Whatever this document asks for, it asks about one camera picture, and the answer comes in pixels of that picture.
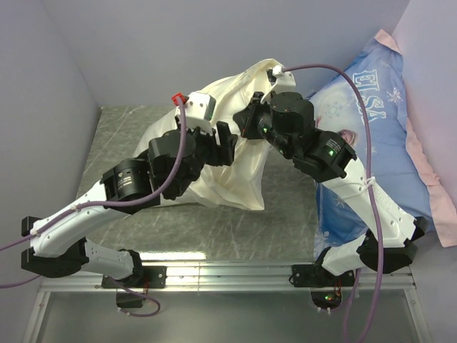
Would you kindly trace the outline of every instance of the white wall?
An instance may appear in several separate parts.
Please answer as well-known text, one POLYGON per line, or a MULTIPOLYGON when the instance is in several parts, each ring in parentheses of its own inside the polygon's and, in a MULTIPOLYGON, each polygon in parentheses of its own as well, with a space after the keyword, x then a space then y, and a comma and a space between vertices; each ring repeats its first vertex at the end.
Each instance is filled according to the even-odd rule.
MULTIPOLYGON (((43 0, 100 105, 168 104, 265 58, 346 66, 409 0, 43 0)), ((307 71, 306 93, 333 73, 307 71)))
MULTIPOLYGON (((98 109, 39 0, 0 2, 0 246, 26 215, 47 216, 76 195, 98 109)), ((0 252, 0 284, 26 245, 0 252)), ((21 342, 38 283, 0 290, 0 341, 21 342)))
MULTIPOLYGON (((404 55, 408 115, 432 167, 457 204, 457 2, 411 0, 393 37, 404 55)), ((435 343, 456 341, 457 248, 418 241, 411 265, 435 343)))

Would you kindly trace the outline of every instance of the tabletop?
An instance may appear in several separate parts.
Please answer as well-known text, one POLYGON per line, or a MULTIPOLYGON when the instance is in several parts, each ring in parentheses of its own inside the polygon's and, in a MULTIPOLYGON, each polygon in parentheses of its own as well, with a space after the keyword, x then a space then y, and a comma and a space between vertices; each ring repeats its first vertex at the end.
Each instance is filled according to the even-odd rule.
MULTIPOLYGON (((132 157, 147 127, 171 106, 106 106, 89 152, 79 196, 122 159, 132 157)), ((88 235, 113 249, 150 259, 313 259, 316 188, 278 152, 269 153, 262 178, 263 211, 200 204, 144 209, 88 235)))

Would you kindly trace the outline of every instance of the red object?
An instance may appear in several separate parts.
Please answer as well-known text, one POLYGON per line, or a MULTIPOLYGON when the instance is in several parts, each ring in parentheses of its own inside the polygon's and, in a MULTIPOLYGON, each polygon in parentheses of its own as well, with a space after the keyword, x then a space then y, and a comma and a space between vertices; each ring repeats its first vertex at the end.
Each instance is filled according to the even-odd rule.
POLYGON ((178 106, 178 98, 181 98, 183 101, 183 104, 187 102, 189 99, 187 96, 184 96, 182 93, 177 93, 171 97, 171 100, 173 100, 173 103, 178 106))

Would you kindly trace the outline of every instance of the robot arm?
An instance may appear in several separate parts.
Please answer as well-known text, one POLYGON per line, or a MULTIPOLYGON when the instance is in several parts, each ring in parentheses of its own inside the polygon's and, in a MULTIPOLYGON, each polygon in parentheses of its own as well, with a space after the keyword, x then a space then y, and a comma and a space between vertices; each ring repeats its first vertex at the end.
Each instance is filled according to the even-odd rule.
POLYGON ((233 116, 241 136, 265 139, 294 166, 340 196, 366 223, 368 232, 340 247, 322 251, 317 259, 313 286, 359 267, 377 267, 376 223, 368 197, 373 186, 381 218, 384 245, 384 273, 409 265, 416 247, 412 243, 424 235, 426 220, 402 210, 374 178, 366 179, 365 169, 355 151, 337 133, 316 128, 313 104, 296 92, 273 94, 271 103, 254 93, 250 104, 233 116))
MULTIPOLYGON (((188 99, 179 94, 183 101, 188 99)), ((208 119, 215 100, 209 95, 192 93, 189 102, 194 106, 186 111, 187 134, 184 157, 176 176, 162 193, 164 199, 181 196, 189 184, 200 177, 205 164, 231 165, 237 136, 229 126, 217 122, 212 129, 208 119)), ((115 251, 94 244, 86 235, 106 223, 135 214, 141 209, 160 205, 160 197, 127 207, 92 206, 79 209, 86 202, 127 202, 144 198, 158 189, 167 179, 176 161, 180 142, 178 129, 166 132, 149 142, 149 148, 135 159, 125 159, 108 170, 92 188, 75 202, 45 219, 27 217, 22 222, 22 235, 32 235, 30 248, 22 252, 21 266, 45 277, 65 277, 79 270, 105 274, 126 286, 135 285, 143 276, 141 259, 133 250, 115 251), (50 226, 41 228, 69 209, 76 211, 50 226)))

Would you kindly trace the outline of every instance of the blue fabric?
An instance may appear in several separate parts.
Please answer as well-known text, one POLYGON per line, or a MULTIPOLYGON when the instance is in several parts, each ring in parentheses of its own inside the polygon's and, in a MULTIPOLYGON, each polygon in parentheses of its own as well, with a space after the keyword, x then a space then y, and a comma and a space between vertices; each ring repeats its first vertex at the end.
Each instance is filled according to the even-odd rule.
MULTIPOLYGON (((413 216, 424 216, 435 230, 426 185, 406 151, 406 92, 402 56, 372 39, 346 69, 366 105, 372 141, 371 171, 387 194, 413 216)), ((366 163, 361 110, 347 81, 338 76, 310 98, 319 129, 339 132, 366 163)), ((363 234, 363 221, 335 193, 317 186, 318 228, 314 255, 363 234)))

